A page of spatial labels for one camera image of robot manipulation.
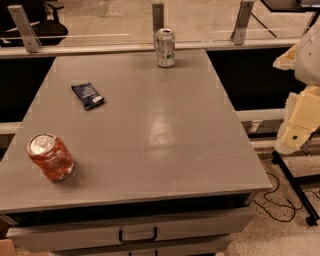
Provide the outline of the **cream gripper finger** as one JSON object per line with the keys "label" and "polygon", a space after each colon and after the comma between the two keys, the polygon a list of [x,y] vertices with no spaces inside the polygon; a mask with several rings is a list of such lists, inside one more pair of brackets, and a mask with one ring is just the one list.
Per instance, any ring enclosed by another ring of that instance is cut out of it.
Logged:
{"label": "cream gripper finger", "polygon": [[280,70],[294,70],[298,43],[290,47],[285,53],[277,57],[272,66]]}
{"label": "cream gripper finger", "polygon": [[282,124],[275,141],[275,150],[281,154],[292,154],[301,149],[311,134],[309,130],[295,129]]}

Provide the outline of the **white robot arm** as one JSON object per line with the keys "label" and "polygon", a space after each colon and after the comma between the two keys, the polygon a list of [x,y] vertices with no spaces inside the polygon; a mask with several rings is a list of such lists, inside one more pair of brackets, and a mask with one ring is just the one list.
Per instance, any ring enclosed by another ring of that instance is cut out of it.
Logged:
{"label": "white robot arm", "polygon": [[273,67],[293,70],[306,87],[290,92],[285,103],[284,121],[274,147],[281,154],[298,151],[320,127],[320,26],[313,25],[301,40],[278,57]]}

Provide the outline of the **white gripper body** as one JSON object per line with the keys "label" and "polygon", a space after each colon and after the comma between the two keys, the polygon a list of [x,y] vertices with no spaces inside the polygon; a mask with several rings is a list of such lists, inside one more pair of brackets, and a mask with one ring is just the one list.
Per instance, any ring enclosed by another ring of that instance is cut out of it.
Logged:
{"label": "white gripper body", "polygon": [[286,102],[286,134],[312,134],[320,126],[320,87],[307,85],[299,94],[290,92]]}

